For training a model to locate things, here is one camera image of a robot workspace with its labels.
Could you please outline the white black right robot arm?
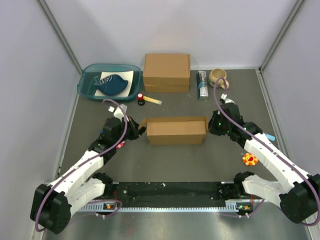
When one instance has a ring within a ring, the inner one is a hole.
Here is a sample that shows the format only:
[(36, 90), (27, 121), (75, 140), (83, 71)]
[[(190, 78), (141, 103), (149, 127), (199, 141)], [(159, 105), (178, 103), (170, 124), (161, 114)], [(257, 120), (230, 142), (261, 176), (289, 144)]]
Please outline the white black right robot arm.
[(255, 195), (281, 209), (293, 223), (300, 224), (320, 210), (320, 176), (310, 175), (296, 166), (277, 149), (253, 122), (245, 122), (233, 102), (221, 104), (208, 124), (216, 136), (227, 135), (254, 157), (276, 178), (265, 180), (246, 171), (233, 181), (233, 192), (239, 198)]

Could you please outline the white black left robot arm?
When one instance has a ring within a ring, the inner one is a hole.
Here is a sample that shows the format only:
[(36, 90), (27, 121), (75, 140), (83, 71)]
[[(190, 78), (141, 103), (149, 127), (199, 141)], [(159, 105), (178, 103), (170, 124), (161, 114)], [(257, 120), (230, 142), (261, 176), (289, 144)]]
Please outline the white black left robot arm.
[(90, 201), (109, 198), (114, 187), (109, 177), (93, 177), (116, 154), (123, 141), (138, 139), (146, 131), (131, 117), (109, 117), (99, 137), (68, 171), (53, 182), (40, 184), (32, 201), (30, 219), (35, 230), (61, 233), (73, 215)]

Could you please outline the brown cardboard box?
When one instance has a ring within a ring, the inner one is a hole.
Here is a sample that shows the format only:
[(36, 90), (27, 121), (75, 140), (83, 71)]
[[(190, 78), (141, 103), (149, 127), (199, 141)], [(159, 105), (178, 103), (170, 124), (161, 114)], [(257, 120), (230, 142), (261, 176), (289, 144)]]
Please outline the brown cardboard box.
[(199, 145), (208, 132), (206, 116), (149, 117), (138, 129), (145, 127), (151, 145)]

